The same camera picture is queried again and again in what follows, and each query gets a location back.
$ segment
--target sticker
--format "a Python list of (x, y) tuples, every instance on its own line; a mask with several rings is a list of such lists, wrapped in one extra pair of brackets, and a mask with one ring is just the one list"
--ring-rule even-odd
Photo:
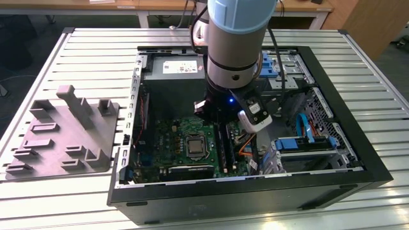
[(250, 159), (249, 165), (254, 170), (257, 170), (257, 163), (253, 161), (253, 159)]
[(117, 6), (118, 9), (134, 9), (134, 6)]
[(197, 73), (197, 61), (165, 61), (163, 74)]

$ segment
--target table leg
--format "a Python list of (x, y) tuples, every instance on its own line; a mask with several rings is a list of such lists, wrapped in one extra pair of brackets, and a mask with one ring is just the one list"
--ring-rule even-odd
[(327, 12), (318, 12), (317, 13), (317, 15), (313, 19), (311, 25), (309, 26), (310, 30), (319, 30), (321, 29), (323, 21), (326, 19), (326, 16), (327, 16)]
[(47, 23), (49, 24), (54, 24), (55, 23), (55, 20), (53, 20), (53, 18), (54, 18), (54, 15), (45, 15), (45, 18), (46, 18), (46, 21), (47, 21)]
[(147, 11), (137, 11), (141, 28), (149, 28), (147, 15)]

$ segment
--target wooden desk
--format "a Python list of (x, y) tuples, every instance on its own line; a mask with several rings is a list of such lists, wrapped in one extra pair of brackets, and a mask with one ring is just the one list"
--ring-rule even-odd
[(343, 29), (375, 60), (409, 21), (409, 0), (327, 0), (335, 10), (322, 29)]
[[(87, 0), (0, 0), (0, 14), (41, 15), (137, 15), (141, 28), (147, 28), (149, 15), (181, 15), (185, 0), (115, 0), (115, 3), (89, 4)], [(333, 6), (323, 0), (314, 4), (309, 0), (283, 0), (285, 17), (313, 17), (310, 29), (319, 29)], [(190, 14), (189, 1), (185, 15)], [(281, 5), (273, 16), (279, 16)]]

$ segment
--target black cable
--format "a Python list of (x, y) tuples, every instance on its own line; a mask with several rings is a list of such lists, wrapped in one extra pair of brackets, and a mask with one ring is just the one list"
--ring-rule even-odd
[(273, 40), (273, 45), (274, 45), (274, 50), (275, 50), (275, 56), (277, 56), (277, 61), (278, 61), (278, 67), (279, 67), (279, 77), (281, 77), (281, 103), (283, 102), (283, 94), (285, 94), (285, 79), (283, 79), (283, 66), (281, 62), (281, 56), (279, 56), (279, 51), (278, 51), (278, 45), (275, 41), (275, 37), (273, 34), (273, 31), (270, 28), (267, 28), (267, 33), (270, 36), (270, 39)]
[(206, 11), (206, 6), (203, 7), (202, 11), (199, 12), (199, 14), (195, 16), (194, 20), (193, 20), (193, 24), (191, 24), (191, 27), (190, 27), (190, 45), (191, 45), (191, 49), (193, 49), (193, 52), (194, 53), (198, 53), (198, 50), (195, 48), (195, 45), (194, 45), (194, 41), (193, 41), (193, 28), (194, 28), (194, 25), (199, 19), (199, 17), (203, 15)]
[(281, 4), (281, 14), (279, 14), (279, 17), (283, 17), (285, 7), (283, 7), (282, 0), (278, 0), (278, 1), (279, 1), (279, 4)]
[(189, 0), (186, 0), (185, 7), (183, 7), (183, 12), (182, 12), (182, 15), (181, 15), (178, 24), (177, 24), (177, 26), (174, 27), (174, 29), (178, 29), (178, 28), (179, 28), (181, 22), (183, 21), (183, 16), (185, 16), (185, 12), (186, 12), (187, 2), (189, 2)]
[(193, 10), (190, 12), (190, 17), (189, 17), (189, 21), (187, 21), (187, 28), (190, 26), (190, 20), (191, 20), (191, 16), (193, 16), (193, 12), (195, 11), (195, 1), (194, 1), (194, 7), (193, 7)]

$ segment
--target blue latch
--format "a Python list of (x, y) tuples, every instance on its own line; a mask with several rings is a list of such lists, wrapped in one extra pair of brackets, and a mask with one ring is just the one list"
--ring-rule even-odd
[(258, 77), (259, 78), (275, 78), (278, 72), (273, 68), (273, 60), (269, 58), (266, 53), (262, 53), (262, 66)]
[(262, 53), (262, 68), (271, 67), (273, 61), (270, 60), (269, 56), (266, 53)]
[(294, 138), (285, 138), (275, 140), (277, 150), (295, 150), (298, 148), (297, 141)]

